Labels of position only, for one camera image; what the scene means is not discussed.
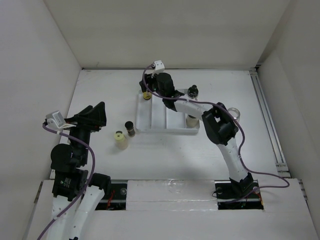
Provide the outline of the yellow label sauce bottle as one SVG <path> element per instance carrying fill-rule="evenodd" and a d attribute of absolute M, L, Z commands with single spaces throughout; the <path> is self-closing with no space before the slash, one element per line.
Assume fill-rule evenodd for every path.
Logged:
<path fill-rule="evenodd" d="M 151 92 L 148 92 L 148 91 L 145 91 L 142 93 L 142 97 L 144 100 L 148 101 L 152 98 L 152 93 Z"/>

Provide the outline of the black-lid dark spice bottle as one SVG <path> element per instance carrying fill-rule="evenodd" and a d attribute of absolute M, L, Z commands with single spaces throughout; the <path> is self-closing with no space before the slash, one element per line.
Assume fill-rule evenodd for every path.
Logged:
<path fill-rule="evenodd" d="M 136 131 L 135 131 L 135 127 L 134 127 L 134 123 L 132 121 L 127 121 L 125 124 L 124 124 L 126 130 L 127 130 L 127 133 L 130 137 L 134 137 L 136 135 Z"/>

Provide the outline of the black-capped grinder brown spice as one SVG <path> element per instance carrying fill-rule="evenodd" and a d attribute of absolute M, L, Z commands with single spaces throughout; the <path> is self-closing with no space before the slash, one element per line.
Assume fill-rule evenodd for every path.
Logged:
<path fill-rule="evenodd" d="M 198 100 L 199 90 L 198 90 L 198 87 L 195 84 L 188 88 L 187 96 L 191 100 L 195 100 L 195 101 Z"/>

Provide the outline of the black-capped grinder pale spice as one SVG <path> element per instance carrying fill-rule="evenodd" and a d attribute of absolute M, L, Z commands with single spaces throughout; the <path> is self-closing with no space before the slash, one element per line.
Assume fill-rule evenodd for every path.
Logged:
<path fill-rule="evenodd" d="M 196 117 L 193 117 L 191 115 L 186 116 L 186 126 L 188 128 L 195 128 L 197 124 L 199 123 L 199 119 Z"/>

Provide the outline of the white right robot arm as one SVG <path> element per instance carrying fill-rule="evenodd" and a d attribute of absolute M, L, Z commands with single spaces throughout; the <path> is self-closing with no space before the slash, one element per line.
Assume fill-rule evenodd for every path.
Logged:
<path fill-rule="evenodd" d="M 139 85 L 143 93 L 149 92 L 161 98 L 168 109 L 202 121 L 206 136 L 219 148 L 227 165 L 234 198 L 240 199 L 250 194 L 254 188 L 254 180 L 239 154 L 236 142 L 239 128 L 223 103 L 199 103 L 196 101 L 199 96 L 196 85 L 189 87 L 184 94 L 175 89 L 168 73 L 144 73 Z"/>

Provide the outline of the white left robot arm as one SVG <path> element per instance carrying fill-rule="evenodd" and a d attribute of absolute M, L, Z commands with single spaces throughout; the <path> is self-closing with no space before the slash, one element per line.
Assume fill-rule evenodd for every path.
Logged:
<path fill-rule="evenodd" d="M 89 105 L 72 117 L 59 111 L 45 117 L 42 127 L 68 139 L 50 153 L 54 171 L 52 217 L 41 233 L 48 240 L 79 240 L 90 214 L 99 201 L 111 194 L 111 178 L 96 173 L 96 156 L 90 147 L 91 134 L 107 125 L 105 103 Z"/>

